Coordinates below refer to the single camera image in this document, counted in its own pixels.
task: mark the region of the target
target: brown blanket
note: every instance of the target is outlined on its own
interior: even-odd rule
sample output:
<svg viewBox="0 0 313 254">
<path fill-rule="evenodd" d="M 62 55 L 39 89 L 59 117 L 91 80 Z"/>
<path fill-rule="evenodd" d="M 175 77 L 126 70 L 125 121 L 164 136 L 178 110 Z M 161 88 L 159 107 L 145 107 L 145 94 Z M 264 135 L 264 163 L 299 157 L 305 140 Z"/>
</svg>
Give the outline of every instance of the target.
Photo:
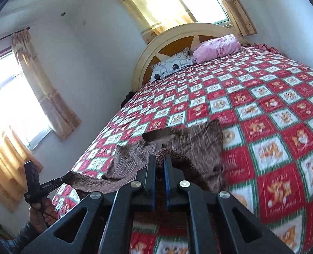
<svg viewBox="0 0 313 254">
<path fill-rule="evenodd" d="M 144 133 L 135 144 L 117 146 L 113 162 L 102 179 L 68 172 L 70 179 L 67 184 L 81 199 L 93 191 L 114 192 L 135 179 L 137 171 L 146 167 L 150 154 L 157 154 L 157 176 L 160 177 L 164 154 L 169 153 L 173 166 L 183 170 L 187 180 L 204 190 L 218 192 L 226 186 L 220 157 L 222 146 L 218 120 L 185 129 L 167 127 L 154 130 Z"/>
</svg>

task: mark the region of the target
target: patterned pillowcase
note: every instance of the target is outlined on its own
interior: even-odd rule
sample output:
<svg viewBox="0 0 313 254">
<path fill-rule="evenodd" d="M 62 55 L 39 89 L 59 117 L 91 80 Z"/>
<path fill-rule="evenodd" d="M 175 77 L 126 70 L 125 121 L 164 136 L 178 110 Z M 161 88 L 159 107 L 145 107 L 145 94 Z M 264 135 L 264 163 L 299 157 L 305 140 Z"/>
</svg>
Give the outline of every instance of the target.
<svg viewBox="0 0 313 254">
<path fill-rule="evenodd" d="M 184 67 L 193 65 L 189 52 L 189 48 L 185 48 L 182 52 L 173 55 L 167 60 L 152 65 L 151 68 L 153 72 L 149 83 L 164 79 L 166 76 L 182 70 Z"/>
</svg>

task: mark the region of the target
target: pillow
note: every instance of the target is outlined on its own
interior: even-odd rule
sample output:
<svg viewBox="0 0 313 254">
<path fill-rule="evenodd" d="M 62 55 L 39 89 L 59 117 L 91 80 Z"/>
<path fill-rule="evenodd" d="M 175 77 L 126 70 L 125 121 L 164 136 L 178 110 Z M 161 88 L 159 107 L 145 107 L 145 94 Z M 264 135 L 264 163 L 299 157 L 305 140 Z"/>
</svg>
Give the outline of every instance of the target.
<svg viewBox="0 0 313 254">
<path fill-rule="evenodd" d="M 193 58 L 197 64 L 239 52 L 241 44 L 235 35 L 226 35 L 201 43 L 194 51 Z"/>
<path fill-rule="evenodd" d="M 182 52 L 173 55 L 167 60 L 152 65 L 151 68 L 153 72 L 149 83 L 164 79 L 166 76 L 182 70 L 184 67 L 193 65 L 189 52 L 189 48 L 185 48 Z"/>
</svg>

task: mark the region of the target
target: window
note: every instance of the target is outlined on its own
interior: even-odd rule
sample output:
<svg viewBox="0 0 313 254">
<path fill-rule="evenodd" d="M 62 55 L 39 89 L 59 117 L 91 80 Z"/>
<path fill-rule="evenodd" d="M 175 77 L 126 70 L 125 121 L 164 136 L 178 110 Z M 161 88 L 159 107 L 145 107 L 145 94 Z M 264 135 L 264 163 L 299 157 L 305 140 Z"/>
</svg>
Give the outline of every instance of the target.
<svg viewBox="0 0 313 254">
<path fill-rule="evenodd" d="M 52 130 L 13 53 L 0 58 L 0 102 L 2 113 L 29 150 Z"/>
<path fill-rule="evenodd" d="M 201 23 L 230 25 L 227 13 L 218 0 L 182 0 L 195 19 Z"/>
</svg>

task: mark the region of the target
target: pink cloth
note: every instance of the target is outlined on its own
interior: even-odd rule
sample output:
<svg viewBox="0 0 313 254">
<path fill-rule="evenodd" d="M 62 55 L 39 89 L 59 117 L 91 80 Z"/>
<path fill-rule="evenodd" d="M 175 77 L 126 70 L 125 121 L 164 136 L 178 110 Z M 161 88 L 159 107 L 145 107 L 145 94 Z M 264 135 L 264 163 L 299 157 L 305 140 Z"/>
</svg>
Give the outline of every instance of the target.
<svg viewBox="0 0 313 254">
<path fill-rule="evenodd" d="M 234 35 L 211 39 L 200 44 L 194 51 L 193 58 L 197 64 L 239 52 L 241 44 Z"/>
<path fill-rule="evenodd" d="M 274 48 L 274 47 L 270 47 L 270 46 L 267 46 L 266 44 L 257 44 L 257 43 L 254 43 L 253 45 L 250 45 L 250 44 L 245 44 L 246 47 L 254 47 L 256 49 L 259 49 L 259 50 L 265 50 L 265 51 L 269 51 L 269 52 L 272 52 L 272 53 L 275 53 L 275 54 L 280 54 L 279 50 Z"/>
</svg>

